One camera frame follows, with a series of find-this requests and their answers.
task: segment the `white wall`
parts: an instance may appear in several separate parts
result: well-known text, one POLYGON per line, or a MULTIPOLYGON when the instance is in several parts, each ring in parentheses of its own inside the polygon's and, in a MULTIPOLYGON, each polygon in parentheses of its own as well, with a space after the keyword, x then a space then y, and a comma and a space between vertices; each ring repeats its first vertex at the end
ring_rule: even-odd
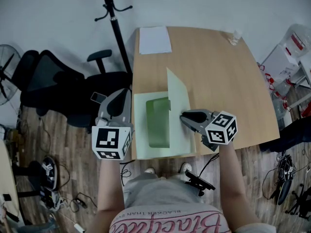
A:
MULTIPOLYGON (((241 29, 253 56, 261 62, 291 24, 311 27, 311 0, 114 1, 117 8, 134 7, 117 13, 129 52, 133 52, 133 32, 137 27, 189 26, 227 32, 241 29)), ((103 3, 104 0, 0 0, 0 44, 18 46, 23 52, 49 49, 70 67, 87 76, 96 74, 96 66, 86 63, 89 54, 110 48, 120 61, 109 19, 94 22, 105 13, 103 3)), ((8 109, 0 107, 0 123, 8 109)))

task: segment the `open box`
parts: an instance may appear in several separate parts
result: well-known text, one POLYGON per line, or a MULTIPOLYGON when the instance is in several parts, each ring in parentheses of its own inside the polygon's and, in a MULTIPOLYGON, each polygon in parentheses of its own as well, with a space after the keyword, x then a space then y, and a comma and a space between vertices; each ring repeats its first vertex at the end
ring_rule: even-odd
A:
POLYGON ((134 95, 137 159, 195 153, 194 132, 180 120, 190 110, 186 86, 167 69, 168 91, 134 95))

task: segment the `fan blade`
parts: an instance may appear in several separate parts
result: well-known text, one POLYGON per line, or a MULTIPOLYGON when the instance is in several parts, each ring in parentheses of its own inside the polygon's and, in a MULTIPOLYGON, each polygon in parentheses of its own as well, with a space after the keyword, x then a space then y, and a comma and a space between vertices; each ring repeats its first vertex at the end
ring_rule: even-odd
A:
POLYGON ((4 67, 1 69, 2 72, 5 71, 5 69, 8 67, 8 65, 10 64, 11 60, 14 57, 14 53, 12 54, 12 56, 10 57, 10 59, 8 59, 8 61, 5 63, 4 67))
POLYGON ((4 92, 4 88, 3 88, 3 85, 0 83, 0 89, 1 89, 1 92, 3 93, 4 97, 6 99, 8 99, 8 97, 6 96, 5 92, 4 92))

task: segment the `electric fan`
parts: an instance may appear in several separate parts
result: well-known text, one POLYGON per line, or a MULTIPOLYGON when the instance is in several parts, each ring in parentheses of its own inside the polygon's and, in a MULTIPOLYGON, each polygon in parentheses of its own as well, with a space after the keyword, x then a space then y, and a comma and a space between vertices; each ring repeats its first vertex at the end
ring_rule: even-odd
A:
POLYGON ((10 45, 0 45, 0 105, 9 101, 17 91, 12 76, 20 61, 17 50, 10 45))

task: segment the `wooden table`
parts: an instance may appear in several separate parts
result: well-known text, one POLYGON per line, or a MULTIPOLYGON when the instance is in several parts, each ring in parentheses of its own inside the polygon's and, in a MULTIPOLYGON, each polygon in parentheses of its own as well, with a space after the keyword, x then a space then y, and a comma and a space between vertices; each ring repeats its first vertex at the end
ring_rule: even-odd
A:
POLYGON ((15 216, 19 214, 19 202, 11 160, 3 140, 0 140, 0 194, 9 194, 11 201, 6 201, 4 206, 7 211, 15 216))
MULTIPOLYGON (((167 91, 168 67, 186 85, 191 109, 236 115, 235 149, 279 138, 276 115, 260 70, 243 39, 236 46, 215 30, 168 27, 172 53, 139 54, 136 33, 133 94, 167 91)), ((132 122, 135 124, 134 103, 132 122)), ((196 134, 196 155, 214 153, 196 134)), ((136 159, 135 137, 132 159, 136 159)))

